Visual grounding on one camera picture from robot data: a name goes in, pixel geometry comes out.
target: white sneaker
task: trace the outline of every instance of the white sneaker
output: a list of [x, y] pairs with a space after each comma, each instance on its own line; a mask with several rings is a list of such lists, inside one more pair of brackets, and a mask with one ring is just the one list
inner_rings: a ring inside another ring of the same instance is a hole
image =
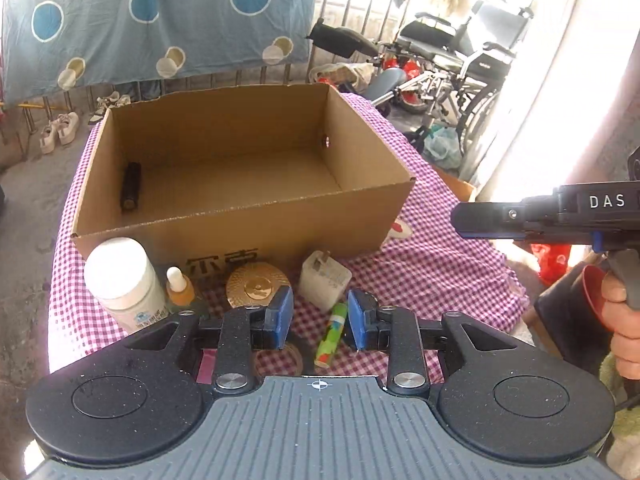
[[126, 106], [131, 104], [131, 97], [128, 94], [124, 94], [120, 99], [116, 101], [115, 107], [120, 108], [121, 106]]
[[56, 121], [51, 121], [44, 127], [40, 134], [40, 151], [43, 155], [51, 153], [56, 147], [56, 134], [58, 132], [58, 125]]
[[62, 114], [56, 120], [58, 123], [58, 135], [60, 136], [60, 144], [68, 144], [76, 138], [76, 131], [80, 123], [80, 117], [75, 112]]
[[105, 113], [107, 113], [107, 108], [115, 105], [119, 100], [120, 100], [119, 92], [114, 92], [107, 97], [98, 97], [96, 99], [98, 103], [98, 107], [95, 109], [95, 112], [91, 116], [91, 119], [89, 119], [89, 124], [93, 125], [103, 120]]

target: white jar lid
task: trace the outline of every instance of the white jar lid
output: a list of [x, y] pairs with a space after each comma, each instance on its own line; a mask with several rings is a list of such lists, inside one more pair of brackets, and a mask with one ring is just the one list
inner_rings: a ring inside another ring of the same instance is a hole
[[89, 292], [107, 308], [123, 310], [145, 297], [154, 270], [145, 250], [132, 238], [112, 238], [98, 245], [84, 264]]

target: human hand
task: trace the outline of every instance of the human hand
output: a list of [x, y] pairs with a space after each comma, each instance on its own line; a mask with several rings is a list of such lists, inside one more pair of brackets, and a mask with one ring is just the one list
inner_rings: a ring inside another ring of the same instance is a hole
[[602, 319], [614, 331], [611, 352], [618, 373], [627, 379], [640, 379], [640, 312], [628, 307], [626, 288], [612, 272], [602, 280], [602, 296]]

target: bicycle seat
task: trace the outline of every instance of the bicycle seat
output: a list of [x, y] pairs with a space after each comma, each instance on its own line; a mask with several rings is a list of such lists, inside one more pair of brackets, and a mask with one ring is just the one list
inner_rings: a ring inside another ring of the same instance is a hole
[[371, 82], [362, 93], [362, 97], [368, 101], [375, 101], [405, 81], [406, 72], [404, 70], [396, 67], [387, 68]]

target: cardboard box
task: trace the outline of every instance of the cardboard box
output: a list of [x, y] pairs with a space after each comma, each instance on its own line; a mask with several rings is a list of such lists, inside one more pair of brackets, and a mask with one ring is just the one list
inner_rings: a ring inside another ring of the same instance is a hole
[[[129, 162], [142, 165], [140, 199], [122, 212]], [[328, 85], [179, 92], [108, 110], [72, 237], [84, 258], [132, 237], [192, 276], [256, 259], [300, 270], [313, 250], [379, 248], [413, 184]]]

